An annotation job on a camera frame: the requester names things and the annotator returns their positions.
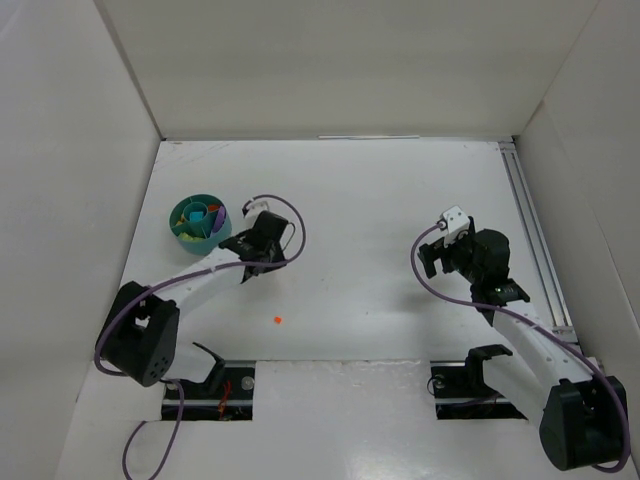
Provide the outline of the teal small lego brick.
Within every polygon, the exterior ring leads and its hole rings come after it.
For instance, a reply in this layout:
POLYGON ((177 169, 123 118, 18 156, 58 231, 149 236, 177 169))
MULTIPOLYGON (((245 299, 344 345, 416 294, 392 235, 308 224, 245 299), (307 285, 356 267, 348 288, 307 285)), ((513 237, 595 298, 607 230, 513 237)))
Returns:
POLYGON ((190 222, 190 223, 198 223, 198 222, 201 222, 201 221, 204 219, 204 217, 205 217, 205 216, 206 216, 206 213, 205 213, 205 212, 202 212, 202 211, 192 211, 192 212, 189 214, 189 218, 188 218, 188 220, 189 220, 189 222, 190 222))

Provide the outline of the purple curved lego piece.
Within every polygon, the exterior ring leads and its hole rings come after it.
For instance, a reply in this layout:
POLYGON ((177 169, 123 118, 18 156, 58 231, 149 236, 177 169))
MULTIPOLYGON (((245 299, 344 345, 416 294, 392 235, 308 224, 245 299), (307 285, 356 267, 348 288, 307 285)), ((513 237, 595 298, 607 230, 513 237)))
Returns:
POLYGON ((224 226, 227 218, 226 208, 224 206, 220 206, 216 211, 216 217, 211 229, 211 235, 216 235, 224 226))

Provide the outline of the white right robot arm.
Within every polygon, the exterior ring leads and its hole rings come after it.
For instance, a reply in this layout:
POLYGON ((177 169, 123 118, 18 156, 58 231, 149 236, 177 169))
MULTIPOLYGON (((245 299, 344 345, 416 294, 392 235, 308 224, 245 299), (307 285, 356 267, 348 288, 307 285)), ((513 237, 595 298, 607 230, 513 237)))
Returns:
POLYGON ((422 286, 437 273, 457 273, 471 297, 458 305, 480 313, 504 344, 469 351, 465 369, 475 388, 506 398, 535 426, 548 460, 560 471, 621 471, 631 457, 626 391, 580 349, 541 324, 529 295, 510 276, 510 243, 501 232, 476 230, 459 207, 418 236, 410 264, 422 286))

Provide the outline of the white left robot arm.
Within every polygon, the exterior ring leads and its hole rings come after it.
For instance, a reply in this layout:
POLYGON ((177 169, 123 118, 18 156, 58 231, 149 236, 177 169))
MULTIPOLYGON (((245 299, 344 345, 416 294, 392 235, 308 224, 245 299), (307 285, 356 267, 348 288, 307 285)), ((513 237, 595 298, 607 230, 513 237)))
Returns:
POLYGON ((213 390, 223 360, 203 344, 182 339, 180 324, 215 296, 284 266, 281 238, 288 225, 263 211, 249 229, 222 241, 178 276, 154 286, 123 285, 96 342, 96 368, 143 387, 186 381, 213 390))

